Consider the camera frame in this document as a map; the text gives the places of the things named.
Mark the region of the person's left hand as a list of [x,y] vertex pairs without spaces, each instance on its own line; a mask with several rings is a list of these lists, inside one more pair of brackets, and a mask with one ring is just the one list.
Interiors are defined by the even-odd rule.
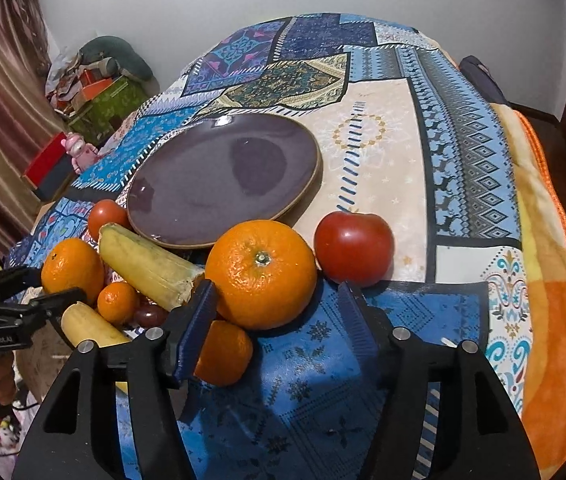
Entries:
[[16,393],[14,379],[14,353],[0,351],[0,404],[9,405],[13,402]]

